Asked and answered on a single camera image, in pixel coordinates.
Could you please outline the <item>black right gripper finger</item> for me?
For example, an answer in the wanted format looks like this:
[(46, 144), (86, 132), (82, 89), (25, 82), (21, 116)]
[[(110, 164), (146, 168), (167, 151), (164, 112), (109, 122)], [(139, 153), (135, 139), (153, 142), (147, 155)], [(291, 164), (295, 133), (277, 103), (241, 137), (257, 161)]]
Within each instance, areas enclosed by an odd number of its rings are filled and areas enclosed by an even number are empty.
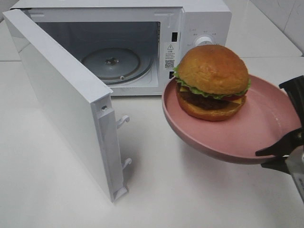
[(298, 76), (279, 85), (287, 93), (299, 119), (304, 127), (304, 76)]
[(297, 147), (304, 144), (304, 130), (296, 129), (284, 135), (275, 144), (255, 152), (258, 157), (273, 155), (274, 159), (261, 164), (263, 168), (290, 174), (286, 159)]

